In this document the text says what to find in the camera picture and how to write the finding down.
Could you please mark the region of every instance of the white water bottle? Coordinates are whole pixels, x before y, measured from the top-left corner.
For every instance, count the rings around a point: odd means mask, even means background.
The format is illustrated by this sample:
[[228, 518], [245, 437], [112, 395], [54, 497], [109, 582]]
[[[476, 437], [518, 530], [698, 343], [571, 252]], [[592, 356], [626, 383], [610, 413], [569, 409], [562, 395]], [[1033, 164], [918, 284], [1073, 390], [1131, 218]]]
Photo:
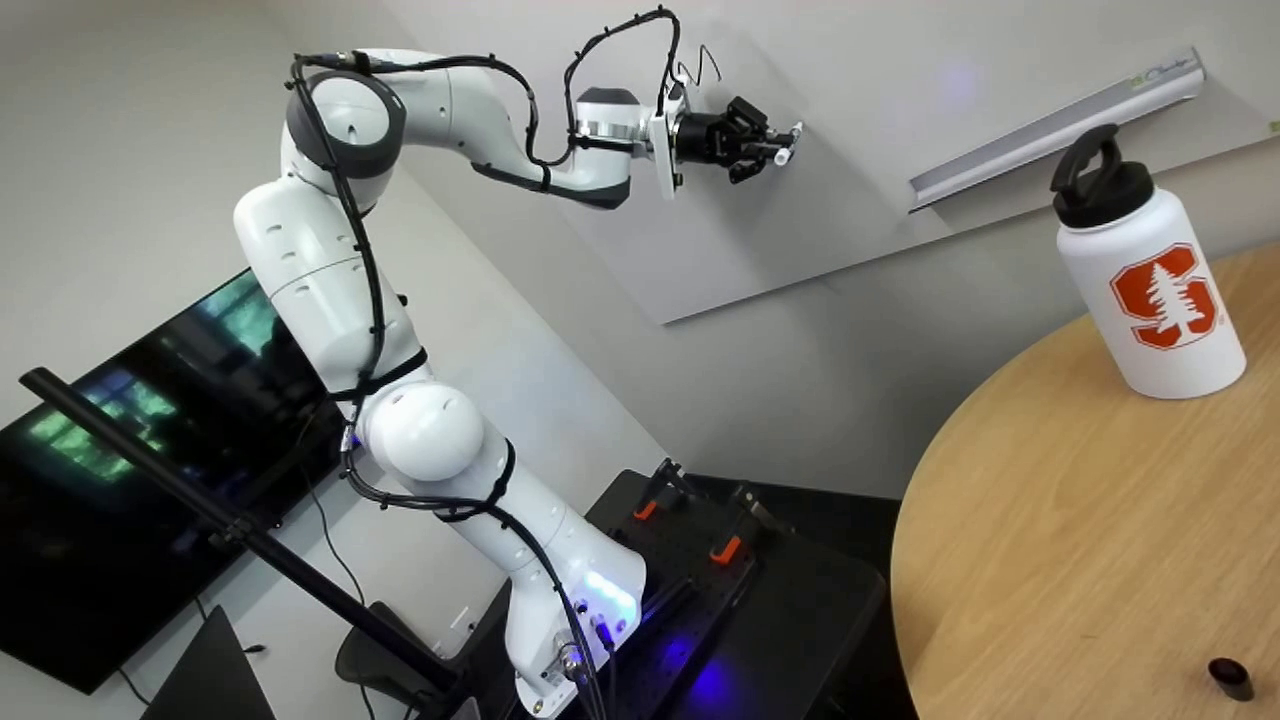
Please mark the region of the white water bottle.
[[1051, 190], [1056, 249], [1123, 383], [1155, 400], [1238, 383], [1248, 360], [1196, 226], [1144, 164], [1121, 159], [1115, 122], [1070, 146]]

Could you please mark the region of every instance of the white wall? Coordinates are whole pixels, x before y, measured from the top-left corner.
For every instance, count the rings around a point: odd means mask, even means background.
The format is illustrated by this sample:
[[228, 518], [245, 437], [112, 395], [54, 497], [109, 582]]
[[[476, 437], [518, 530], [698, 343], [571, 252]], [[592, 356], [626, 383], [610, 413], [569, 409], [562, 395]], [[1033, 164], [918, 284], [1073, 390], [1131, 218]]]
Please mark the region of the white wall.
[[[527, 66], [558, 121], [558, 85], [569, 50], [601, 33], [601, 25], [616, 25], [651, 2], [386, 0], [386, 7], [391, 7], [424, 47], [502, 50]], [[722, 17], [734, 28], [740, 11], [735, 2], [675, 7], [723, 7]], [[877, 62], [861, 45], [838, 41], [839, 25], [820, 41], [788, 37], [801, 28], [801, 19], [788, 25], [788, 11], [807, 11], [807, 2], [759, 0], [753, 11], [776, 17], [770, 33], [788, 47], [784, 56], [759, 56], [759, 66], [793, 74], [797, 88], [807, 88], [806, 78], [829, 88], [806, 93], [815, 109], [820, 96], [839, 93], [831, 85], [846, 78], [846, 62]], [[619, 50], [604, 50], [601, 62], [595, 74], [613, 72], [632, 78], [646, 74], [642, 66], [655, 74], [659, 56], [642, 62], [638, 45], [619, 45]], [[839, 109], [889, 110], [877, 102], [858, 109], [847, 96], [839, 96]], [[814, 196], [814, 209], [797, 205], [784, 218], [770, 217], [770, 223], [779, 226], [776, 245], [806, 233], [846, 233], [853, 238], [867, 233], [839, 205], [839, 189], [847, 189], [847, 173], [839, 166], [858, 166], [846, 146], [858, 142], [861, 135], [839, 122], [829, 122], [815, 142], [801, 142], [797, 164], [820, 164], [831, 166], [831, 174], [807, 174], [807, 184], [826, 189]], [[569, 205], [547, 209], [541, 196], [459, 174], [456, 164], [414, 166], [642, 425], [698, 472], [902, 497], [946, 417], [999, 360], [1081, 313], [1051, 256], [1051, 217], [1038, 212], [675, 326], [655, 326], [610, 274], [595, 245], [610, 245], [613, 233], [689, 226], [627, 209], [616, 217], [576, 212]], [[1280, 142], [1259, 142], [1162, 179], [1183, 190], [1214, 252], [1280, 237], [1280, 205], [1271, 200], [1280, 189]], [[638, 190], [651, 196], [646, 166], [638, 166], [638, 184]], [[759, 209], [776, 209], [770, 190], [753, 189], [753, 196]], [[670, 262], [673, 274], [681, 274], [684, 256], [673, 252]]]
[[[0, 420], [37, 400], [18, 376], [47, 364], [79, 376], [201, 293], [228, 280], [228, 212], [275, 173], [286, 66], [296, 47], [255, 0], [98, 0], [79, 11], [18, 17], [0, 56]], [[521, 459], [583, 509], [619, 467], [651, 467], [655, 439], [547, 331], [511, 284], [408, 174], [372, 217], [376, 249], [432, 348], [435, 376], [459, 383], [521, 445]], [[387, 601], [428, 639], [481, 611], [495, 572], [428, 516], [376, 511], [328, 482], [336, 542], [370, 595]], [[346, 582], [310, 504], [286, 538]], [[224, 603], [245, 639], [269, 643], [255, 670], [286, 720], [363, 714], [333, 674], [346, 625], [245, 558], [205, 603]], [[157, 691], [194, 635], [183, 611], [128, 666]], [[122, 680], [98, 696], [0, 654], [0, 714], [122, 720], [136, 701]]]

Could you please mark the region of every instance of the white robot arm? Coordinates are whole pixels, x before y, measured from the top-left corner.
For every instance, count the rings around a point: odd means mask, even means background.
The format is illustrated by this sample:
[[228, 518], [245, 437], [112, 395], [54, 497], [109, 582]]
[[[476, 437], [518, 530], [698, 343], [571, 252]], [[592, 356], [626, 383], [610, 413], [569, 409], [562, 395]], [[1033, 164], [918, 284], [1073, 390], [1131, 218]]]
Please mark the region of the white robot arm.
[[[511, 577], [503, 649], [521, 705], [562, 714], [582, 691], [576, 670], [610, 664], [642, 627], [646, 558], [583, 524], [470, 395], [428, 376], [361, 217], [376, 209], [399, 142], [451, 146], [493, 179], [616, 209], [632, 157], [675, 122], [646, 110], [632, 93], [595, 88], [576, 102], [582, 142], [545, 164], [518, 142], [483, 60], [356, 50], [315, 62], [311, 78], [296, 72], [305, 88], [288, 102], [281, 179], [235, 205], [239, 249], [381, 472], [432, 498]], [[759, 159], [734, 122], [722, 135], [711, 122], [691, 114], [689, 159]]]

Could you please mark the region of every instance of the wooden table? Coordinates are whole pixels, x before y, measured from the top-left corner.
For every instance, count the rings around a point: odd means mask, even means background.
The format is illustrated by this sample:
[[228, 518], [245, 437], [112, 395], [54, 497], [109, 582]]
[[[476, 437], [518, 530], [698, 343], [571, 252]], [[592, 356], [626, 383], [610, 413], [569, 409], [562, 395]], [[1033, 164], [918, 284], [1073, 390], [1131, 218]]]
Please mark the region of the wooden table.
[[1228, 390], [1144, 400], [1077, 321], [924, 451], [892, 548], [924, 720], [1280, 714], [1280, 245], [1216, 280], [1248, 348]]

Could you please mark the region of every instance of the orange logo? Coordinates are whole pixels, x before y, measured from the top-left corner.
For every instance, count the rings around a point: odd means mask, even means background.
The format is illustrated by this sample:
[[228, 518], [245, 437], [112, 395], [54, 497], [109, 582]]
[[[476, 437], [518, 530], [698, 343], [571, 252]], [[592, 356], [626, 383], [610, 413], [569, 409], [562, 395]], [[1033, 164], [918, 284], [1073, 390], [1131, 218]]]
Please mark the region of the orange logo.
[[1112, 274], [1121, 308], [1135, 321], [1131, 335], [1151, 348], [1183, 348], [1216, 326], [1208, 274], [1188, 245]]

